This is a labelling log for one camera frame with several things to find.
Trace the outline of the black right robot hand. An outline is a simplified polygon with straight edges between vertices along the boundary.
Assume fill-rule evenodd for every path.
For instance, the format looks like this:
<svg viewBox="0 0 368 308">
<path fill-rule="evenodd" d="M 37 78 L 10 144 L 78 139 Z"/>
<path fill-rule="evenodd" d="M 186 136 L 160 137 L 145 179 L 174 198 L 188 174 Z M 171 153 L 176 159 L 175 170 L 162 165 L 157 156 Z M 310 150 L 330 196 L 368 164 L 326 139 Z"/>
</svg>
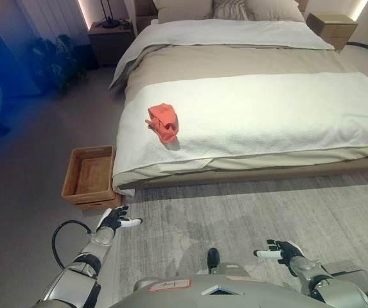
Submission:
<svg viewBox="0 0 368 308">
<path fill-rule="evenodd" d="M 289 266 L 294 257 L 303 257 L 302 250 L 291 241 L 280 241 L 276 239 L 267 240 L 267 250 L 254 250 L 255 257 L 276 259 L 278 263 Z"/>
</svg>

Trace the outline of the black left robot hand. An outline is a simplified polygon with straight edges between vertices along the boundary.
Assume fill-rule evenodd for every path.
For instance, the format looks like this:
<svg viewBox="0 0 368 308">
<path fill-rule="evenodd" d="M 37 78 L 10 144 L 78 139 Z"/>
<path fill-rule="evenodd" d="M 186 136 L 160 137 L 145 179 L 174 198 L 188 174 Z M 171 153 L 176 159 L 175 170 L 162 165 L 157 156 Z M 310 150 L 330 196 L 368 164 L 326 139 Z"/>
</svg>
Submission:
<svg viewBox="0 0 368 308">
<path fill-rule="evenodd" d="M 96 230 L 108 227 L 114 232 L 119 228 L 129 228 L 139 226 L 143 223 L 141 218 L 127 218 L 129 206 L 123 205 L 115 209 L 108 208 L 105 210 L 103 216 L 98 223 Z"/>
</svg>

